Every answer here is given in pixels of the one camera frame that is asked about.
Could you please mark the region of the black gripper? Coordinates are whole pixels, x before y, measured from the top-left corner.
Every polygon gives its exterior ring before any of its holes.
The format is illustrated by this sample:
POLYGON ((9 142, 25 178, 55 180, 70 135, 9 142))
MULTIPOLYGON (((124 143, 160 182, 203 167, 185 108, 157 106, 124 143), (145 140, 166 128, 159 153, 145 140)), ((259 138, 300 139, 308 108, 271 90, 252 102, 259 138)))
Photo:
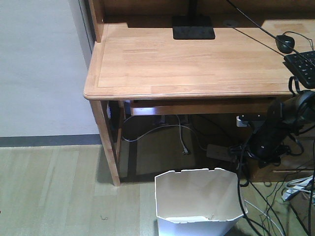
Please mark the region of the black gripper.
POLYGON ((287 149, 281 146, 292 127, 292 100, 275 100, 267 111, 266 120, 248 142, 248 153, 258 160, 259 167, 281 163, 287 149))

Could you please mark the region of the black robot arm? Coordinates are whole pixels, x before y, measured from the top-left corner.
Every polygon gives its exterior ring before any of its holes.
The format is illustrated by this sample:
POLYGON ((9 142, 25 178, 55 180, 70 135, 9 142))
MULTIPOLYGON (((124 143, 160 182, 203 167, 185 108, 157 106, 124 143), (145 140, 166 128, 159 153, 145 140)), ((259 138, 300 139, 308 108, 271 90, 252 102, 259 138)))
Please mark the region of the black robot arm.
POLYGON ((284 155, 291 155, 283 141, 292 134, 299 135, 304 125, 315 121, 315 93, 304 90, 286 100, 274 100, 267 111, 266 120, 252 134, 247 144, 249 157, 260 165, 280 164, 284 155))

